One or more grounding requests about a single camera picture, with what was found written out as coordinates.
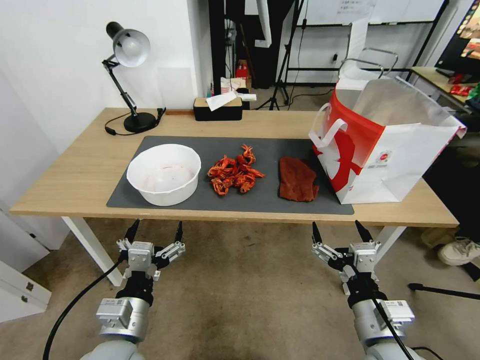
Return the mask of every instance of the black desk lamp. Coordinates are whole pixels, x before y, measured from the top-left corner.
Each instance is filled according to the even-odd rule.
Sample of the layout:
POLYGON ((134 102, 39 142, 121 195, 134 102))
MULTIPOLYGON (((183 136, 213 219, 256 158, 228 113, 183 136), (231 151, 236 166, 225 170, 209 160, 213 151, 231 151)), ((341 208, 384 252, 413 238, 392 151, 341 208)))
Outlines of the black desk lamp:
POLYGON ((148 112, 137 112, 137 105, 120 86, 113 69, 118 65, 127 68, 137 67, 145 61, 150 52, 150 41, 143 32, 124 29, 118 22, 109 22, 106 33, 113 40, 113 55, 101 63, 110 74, 120 91, 122 99, 130 108, 131 115, 123 122, 125 129, 131 133, 142 133, 158 125, 158 120, 148 112))

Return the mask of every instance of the whiteboard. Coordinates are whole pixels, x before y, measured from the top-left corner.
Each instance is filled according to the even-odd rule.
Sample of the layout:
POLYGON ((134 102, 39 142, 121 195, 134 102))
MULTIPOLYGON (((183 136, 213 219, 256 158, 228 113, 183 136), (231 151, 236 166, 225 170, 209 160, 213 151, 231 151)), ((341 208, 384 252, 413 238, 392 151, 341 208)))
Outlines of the whiteboard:
POLYGON ((435 19, 444 0, 307 0, 301 9, 298 25, 306 14, 307 25, 347 25, 368 18, 371 24, 430 22, 435 19))

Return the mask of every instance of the bag handle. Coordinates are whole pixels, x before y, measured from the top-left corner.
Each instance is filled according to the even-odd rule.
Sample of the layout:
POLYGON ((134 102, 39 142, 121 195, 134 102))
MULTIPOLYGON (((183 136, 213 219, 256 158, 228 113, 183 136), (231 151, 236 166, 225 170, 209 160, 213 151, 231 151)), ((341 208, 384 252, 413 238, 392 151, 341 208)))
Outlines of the bag handle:
POLYGON ((326 148, 330 144, 332 139, 334 138, 335 134, 340 129, 343 130, 343 131, 347 130, 347 126, 348 126, 347 123, 345 121, 343 121, 341 118, 338 118, 337 120, 335 120, 333 125, 328 129, 328 131, 326 132, 325 135, 323 135, 323 136, 320 135, 320 132, 321 133, 324 132, 323 131, 323 124, 321 126, 321 130, 319 131, 319 133, 317 134, 315 132, 315 124, 317 123, 317 120, 320 117, 320 114, 323 111, 325 111, 325 109, 327 109, 327 111, 328 111, 327 116, 330 116, 331 108, 332 108, 332 106, 330 105, 329 102, 323 104, 323 106, 320 108, 320 110, 318 110, 318 112, 316 113, 315 120, 313 120, 313 125, 311 126, 311 130, 308 133, 308 137, 313 142, 313 144, 317 147, 317 149, 326 148))

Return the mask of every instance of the brown carpet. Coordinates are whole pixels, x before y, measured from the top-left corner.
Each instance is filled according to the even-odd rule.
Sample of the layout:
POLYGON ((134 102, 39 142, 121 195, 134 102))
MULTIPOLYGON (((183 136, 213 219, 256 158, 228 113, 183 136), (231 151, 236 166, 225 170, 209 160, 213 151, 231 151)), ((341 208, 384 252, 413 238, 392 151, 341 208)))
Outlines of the brown carpet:
MULTIPOLYGON (((91 219, 112 257, 131 220, 91 219)), ((311 253, 311 227, 298 224, 184 222, 186 253, 165 268, 154 286, 146 359, 357 359, 364 358, 336 272, 311 253)), ((137 240, 168 244, 176 221, 144 220, 137 240)), ((371 228, 377 234, 378 228, 371 228)), ((359 241, 354 226, 321 226, 334 247, 359 241)), ((407 229, 377 267, 380 289, 407 300, 417 316, 409 346, 428 346, 445 360, 476 359, 480 315, 475 300, 426 292, 409 282, 477 292, 457 267, 441 264, 407 229)), ((70 300, 100 271, 69 235, 25 274, 52 290, 45 313, 0 324, 2 359, 40 359, 48 333, 70 300)), ((104 280, 70 312, 53 343, 51 359, 80 359, 102 341, 95 312, 117 289, 104 280)), ((433 359, 429 354, 422 354, 433 359)))

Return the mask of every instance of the gray mat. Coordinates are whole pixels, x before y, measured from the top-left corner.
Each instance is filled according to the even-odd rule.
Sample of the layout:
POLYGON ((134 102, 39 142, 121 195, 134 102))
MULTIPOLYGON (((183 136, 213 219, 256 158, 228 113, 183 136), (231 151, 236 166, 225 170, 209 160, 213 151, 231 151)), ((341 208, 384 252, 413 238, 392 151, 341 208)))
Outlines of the gray mat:
MULTIPOLYGON (((263 213, 311 213, 351 215, 351 205, 341 205, 333 192, 329 179, 312 151, 312 142, 307 139, 265 139, 236 137, 183 137, 146 136, 134 157, 142 151, 161 144, 182 144, 194 149, 201 159, 198 187, 191 197, 166 209, 241 211, 263 213), (218 196, 207 177, 209 168, 224 154, 233 158, 241 154, 242 144, 253 146, 256 163, 253 165, 264 173, 255 186, 246 194, 231 188, 226 196, 218 196), (295 202, 278 196, 279 159, 283 156, 304 159, 316 171, 316 183, 320 186, 318 196, 312 202, 295 202)), ((110 208, 155 209, 159 206, 148 203, 127 180, 127 170, 123 173, 113 191, 107 206, 110 208)))

